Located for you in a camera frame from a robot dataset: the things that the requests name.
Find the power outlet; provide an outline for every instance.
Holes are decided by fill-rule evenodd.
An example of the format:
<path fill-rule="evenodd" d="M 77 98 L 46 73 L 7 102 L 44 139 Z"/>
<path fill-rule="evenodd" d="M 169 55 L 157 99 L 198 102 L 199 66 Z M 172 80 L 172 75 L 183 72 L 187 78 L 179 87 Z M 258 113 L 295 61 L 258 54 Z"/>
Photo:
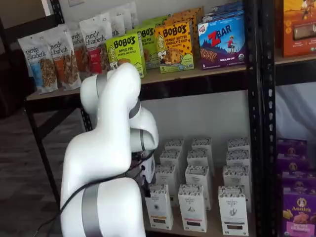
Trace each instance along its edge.
<path fill-rule="evenodd" d="M 68 0 L 68 2 L 69 2 L 69 6 L 75 6 L 75 5 L 84 3 L 85 0 Z"/>

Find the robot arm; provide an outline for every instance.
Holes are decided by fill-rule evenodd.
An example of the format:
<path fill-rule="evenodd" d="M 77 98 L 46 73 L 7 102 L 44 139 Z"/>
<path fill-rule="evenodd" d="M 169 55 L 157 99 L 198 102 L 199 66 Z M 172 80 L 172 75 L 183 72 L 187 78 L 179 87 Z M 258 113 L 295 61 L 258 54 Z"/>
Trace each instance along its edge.
<path fill-rule="evenodd" d="M 110 72 L 99 90 L 98 77 L 81 86 L 82 105 L 97 115 L 97 125 L 66 149 L 61 206 L 81 186 L 126 172 L 132 151 L 158 146 L 155 119 L 138 101 L 140 77 L 134 66 L 123 64 Z M 61 225 L 64 237 L 144 237 L 138 185 L 119 178 L 82 190 L 65 208 Z"/>

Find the green box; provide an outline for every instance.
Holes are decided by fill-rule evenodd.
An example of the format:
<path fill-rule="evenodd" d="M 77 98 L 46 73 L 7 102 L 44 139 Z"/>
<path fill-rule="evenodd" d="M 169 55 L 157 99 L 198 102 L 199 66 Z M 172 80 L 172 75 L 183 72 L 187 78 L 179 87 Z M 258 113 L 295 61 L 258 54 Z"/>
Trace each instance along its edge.
<path fill-rule="evenodd" d="M 158 16 L 155 18 L 147 19 L 143 21 L 143 25 L 155 24 L 155 26 L 163 25 L 163 22 L 168 19 L 170 15 Z"/>
<path fill-rule="evenodd" d="M 111 69 L 116 69 L 123 63 L 131 63 L 137 68 L 140 77 L 144 78 L 147 72 L 141 34 L 130 33 L 111 38 L 105 44 Z"/>
<path fill-rule="evenodd" d="M 135 29 L 128 31 L 128 33 L 140 33 L 142 35 L 146 68 L 158 68 L 159 58 L 155 38 L 155 24 L 137 26 Z"/>

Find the floor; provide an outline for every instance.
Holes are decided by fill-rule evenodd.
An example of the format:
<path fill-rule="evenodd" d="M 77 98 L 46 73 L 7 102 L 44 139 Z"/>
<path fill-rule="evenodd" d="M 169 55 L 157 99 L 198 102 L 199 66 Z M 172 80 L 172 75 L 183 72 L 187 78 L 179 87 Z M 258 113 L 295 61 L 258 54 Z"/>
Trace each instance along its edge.
<path fill-rule="evenodd" d="M 36 115 L 37 124 L 51 114 Z M 80 116 L 75 111 L 43 141 L 59 188 L 67 144 L 82 132 Z M 56 211 L 30 125 L 20 110 L 0 120 L 0 236 L 33 237 L 38 226 Z M 48 229 L 45 227 L 37 237 L 46 236 Z M 61 237 L 60 229 L 54 227 L 50 236 Z"/>

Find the blue box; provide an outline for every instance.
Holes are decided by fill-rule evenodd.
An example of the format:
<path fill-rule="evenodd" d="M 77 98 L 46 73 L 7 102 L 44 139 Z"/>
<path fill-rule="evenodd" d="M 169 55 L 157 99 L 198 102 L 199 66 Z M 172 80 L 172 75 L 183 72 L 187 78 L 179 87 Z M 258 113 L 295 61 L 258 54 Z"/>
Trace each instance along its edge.
<path fill-rule="evenodd" d="M 244 64 L 244 14 L 199 23 L 198 37 L 203 69 Z"/>

